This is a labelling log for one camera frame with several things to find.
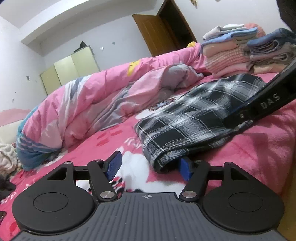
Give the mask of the black white plaid pants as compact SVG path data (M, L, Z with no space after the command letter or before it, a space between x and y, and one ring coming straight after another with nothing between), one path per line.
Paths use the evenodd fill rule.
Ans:
M253 124L227 128L223 120L265 86L257 76L238 74L193 87L135 126L145 158L155 172L175 168L182 156L202 156L226 144Z

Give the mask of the folded blue grey clothes stack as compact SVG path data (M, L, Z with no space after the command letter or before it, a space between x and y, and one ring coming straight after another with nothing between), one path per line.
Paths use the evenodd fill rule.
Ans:
M254 74L281 72L295 60L295 33L279 28L247 42Z

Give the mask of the pink floral bed blanket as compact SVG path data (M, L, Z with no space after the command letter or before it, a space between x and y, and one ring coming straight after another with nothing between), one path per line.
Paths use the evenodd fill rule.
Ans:
M11 180L16 185L15 191L1 201L1 211L6 213L1 219L1 239L11 240L20 231L11 210L15 198L65 161L84 166L92 160L105 159L120 151L123 166L111 182L117 192L179 193L185 185L180 174L176 171L155 172L143 154L142 142L134 128L140 120L172 104L191 88L211 81L214 81L213 76L204 76L197 83L176 91L168 99L143 109L124 122L98 131L69 149L61 149L53 159L46 159L36 168L18 171ZM295 161L294 154L295 103L290 103L235 135L223 146L205 152L201 158L217 166L232 161L280 193Z

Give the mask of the pink blue patterned duvet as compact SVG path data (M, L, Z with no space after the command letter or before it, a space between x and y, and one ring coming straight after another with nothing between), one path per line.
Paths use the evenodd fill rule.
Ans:
M206 72L201 45L192 43L68 82L49 94L18 127L16 153L22 168L36 168L61 149L197 83Z

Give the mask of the beige blue folded bedding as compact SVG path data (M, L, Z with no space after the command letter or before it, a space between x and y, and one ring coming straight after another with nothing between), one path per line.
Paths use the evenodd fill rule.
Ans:
M216 26L203 36L200 52L206 69L217 77L248 72L253 67L247 42L265 36L257 24Z

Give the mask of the cream white fleece blanket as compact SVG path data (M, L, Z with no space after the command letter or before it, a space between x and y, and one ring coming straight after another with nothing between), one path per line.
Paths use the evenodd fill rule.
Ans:
M1 144L0 154L1 175L4 178L21 168L16 149L12 144Z

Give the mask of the pale yellow wardrobe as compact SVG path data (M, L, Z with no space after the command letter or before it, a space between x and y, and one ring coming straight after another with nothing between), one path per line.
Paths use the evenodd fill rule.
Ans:
M60 86L72 80L99 71L100 69L91 47L85 46L70 56L55 62L46 71L41 73L40 77L46 93L51 94Z

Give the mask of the dark grey garment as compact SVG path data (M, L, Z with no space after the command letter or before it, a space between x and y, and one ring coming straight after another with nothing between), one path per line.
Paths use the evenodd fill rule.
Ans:
M6 178L0 176L0 201L7 198L15 189L16 185L10 182L8 176Z

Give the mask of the brown wooden door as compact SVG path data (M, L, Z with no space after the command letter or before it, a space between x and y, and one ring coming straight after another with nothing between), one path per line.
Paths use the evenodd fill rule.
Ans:
M197 41L175 1L164 1L156 15L132 17L153 57Z

